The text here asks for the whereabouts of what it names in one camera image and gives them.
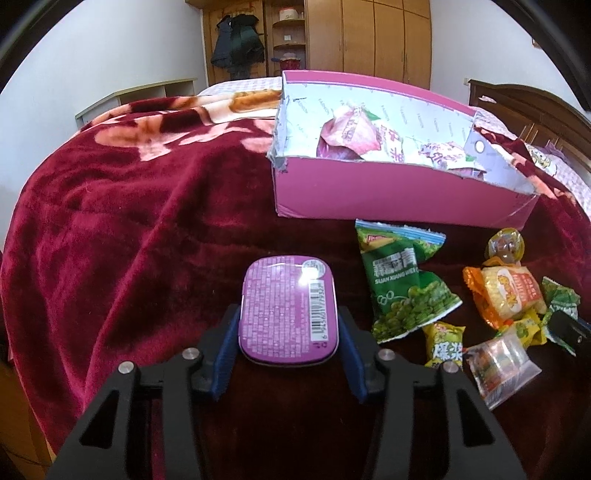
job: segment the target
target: wooden door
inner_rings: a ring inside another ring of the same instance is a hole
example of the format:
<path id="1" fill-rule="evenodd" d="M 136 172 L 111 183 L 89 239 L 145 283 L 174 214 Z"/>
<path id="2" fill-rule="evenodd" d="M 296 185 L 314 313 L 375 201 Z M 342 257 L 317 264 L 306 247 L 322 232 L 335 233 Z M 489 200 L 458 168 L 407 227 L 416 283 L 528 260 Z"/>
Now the wooden door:
<path id="1" fill-rule="evenodd" d="M 431 85 L 431 20 L 404 12 L 404 83 L 429 89 Z"/>
<path id="2" fill-rule="evenodd" d="M 379 3 L 375 9 L 375 76 L 403 81 L 404 12 Z"/>
<path id="3" fill-rule="evenodd" d="M 236 2 L 228 7 L 219 8 L 217 10 L 203 11 L 203 37 L 205 43 L 205 61 L 207 63 L 207 77 L 209 85 L 215 83 L 226 82 L 230 80 L 230 74 L 225 69 L 220 69 L 211 65 L 213 50 L 216 47 L 218 30 L 217 24 L 226 15 L 250 14 L 256 16 L 259 21 L 255 26 L 257 33 L 263 45 L 265 45 L 265 21 L 262 9 L 262 0 L 254 0 L 252 2 Z M 265 47 L 265 56 L 267 56 L 267 48 Z M 267 76 L 266 63 L 255 63 L 251 67 L 251 78 L 260 78 Z"/>
<path id="4" fill-rule="evenodd" d="M 421 17 L 431 18 L 431 3 L 429 0 L 402 0 L 407 12 L 420 15 Z"/>
<path id="5" fill-rule="evenodd" d="M 365 0 L 342 1 L 343 69 L 349 73 L 374 75 L 374 3 Z"/>
<path id="6" fill-rule="evenodd" d="M 310 70 L 343 71 L 340 0 L 306 0 L 307 59 Z"/>

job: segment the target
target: yellow candy wrapper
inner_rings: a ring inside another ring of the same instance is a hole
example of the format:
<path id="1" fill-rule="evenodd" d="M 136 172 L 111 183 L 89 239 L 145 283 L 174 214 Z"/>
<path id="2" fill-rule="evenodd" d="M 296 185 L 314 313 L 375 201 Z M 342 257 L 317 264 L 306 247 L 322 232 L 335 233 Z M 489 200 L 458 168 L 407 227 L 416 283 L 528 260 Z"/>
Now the yellow candy wrapper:
<path id="1" fill-rule="evenodd" d="M 435 322 L 423 327 L 427 337 L 428 362 L 425 367 L 437 368 L 451 360 L 462 368 L 462 336 L 466 327 L 456 327 L 444 322 Z"/>
<path id="2" fill-rule="evenodd" d="M 525 241 L 518 230 L 503 228 L 488 241 L 485 258 L 498 258 L 505 265 L 521 265 L 519 261 L 525 253 Z M 487 267 L 495 265 L 485 262 Z"/>
<path id="3" fill-rule="evenodd" d="M 544 345 L 547 342 L 546 335 L 542 329 L 542 320 L 534 309 L 527 310 L 520 320 L 508 320 L 505 322 L 499 329 L 497 336 L 501 336 L 512 325 L 515 326 L 517 338 L 519 338 L 521 345 L 525 349 L 531 345 Z"/>

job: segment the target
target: wooden headboard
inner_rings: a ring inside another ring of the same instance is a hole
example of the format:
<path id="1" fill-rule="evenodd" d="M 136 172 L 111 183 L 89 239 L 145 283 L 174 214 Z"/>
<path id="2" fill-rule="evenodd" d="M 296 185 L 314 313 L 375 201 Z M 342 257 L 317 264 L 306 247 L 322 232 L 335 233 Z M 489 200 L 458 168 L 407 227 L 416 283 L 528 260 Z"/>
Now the wooden headboard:
<path id="1" fill-rule="evenodd" d="M 482 100 L 493 99 L 496 103 Z M 470 80 L 470 105 L 496 115 L 515 135 L 537 147 L 551 141 L 571 167 L 591 179 L 591 122 L 552 93 L 524 85 L 492 85 Z"/>

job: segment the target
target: metal screw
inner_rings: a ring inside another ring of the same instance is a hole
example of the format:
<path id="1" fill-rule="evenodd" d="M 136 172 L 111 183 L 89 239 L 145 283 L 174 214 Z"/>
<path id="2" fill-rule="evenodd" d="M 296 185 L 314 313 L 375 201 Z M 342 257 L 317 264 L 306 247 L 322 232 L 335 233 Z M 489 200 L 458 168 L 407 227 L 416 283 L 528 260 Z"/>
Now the metal screw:
<path id="1" fill-rule="evenodd" d="M 443 362 L 443 369 L 449 374 L 454 374 L 460 369 L 460 367 L 454 362 L 447 361 Z"/>
<path id="2" fill-rule="evenodd" d="M 189 347 L 183 350 L 183 358 L 185 360 L 195 360 L 199 357 L 199 350 L 195 347 Z"/>
<path id="3" fill-rule="evenodd" d="M 390 360 L 394 360 L 396 358 L 396 354 L 389 348 L 382 348 L 378 352 L 378 357 L 380 357 L 382 360 L 386 362 L 389 362 Z"/>
<path id="4" fill-rule="evenodd" d="M 117 370 L 119 370 L 120 374 L 128 374 L 131 373 L 133 371 L 133 369 L 135 368 L 135 365 L 133 362 L 121 362 L 119 364 L 119 366 L 117 367 Z"/>

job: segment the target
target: wooden wardrobe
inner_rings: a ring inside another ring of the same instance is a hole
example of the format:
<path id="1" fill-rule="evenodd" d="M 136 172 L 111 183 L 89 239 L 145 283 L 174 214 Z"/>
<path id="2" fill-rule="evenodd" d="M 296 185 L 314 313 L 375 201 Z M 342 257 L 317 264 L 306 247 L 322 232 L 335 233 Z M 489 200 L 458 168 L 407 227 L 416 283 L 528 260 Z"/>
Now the wooden wardrobe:
<path id="1" fill-rule="evenodd" d="M 425 89 L 431 85 L 431 7 L 429 0 L 186 0 L 203 8 L 203 36 L 209 84 L 229 75 L 209 63 L 217 40 L 216 25 L 226 14 L 252 13 L 265 44 L 267 62 L 253 66 L 252 77 L 278 74 L 272 56 L 280 56 L 276 11 L 294 6 L 304 12 L 305 38 L 292 35 L 305 49 L 302 65 L 310 70 L 360 73 Z"/>
<path id="2" fill-rule="evenodd" d="M 429 0 L 306 0 L 306 18 L 309 68 L 429 88 Z"/>

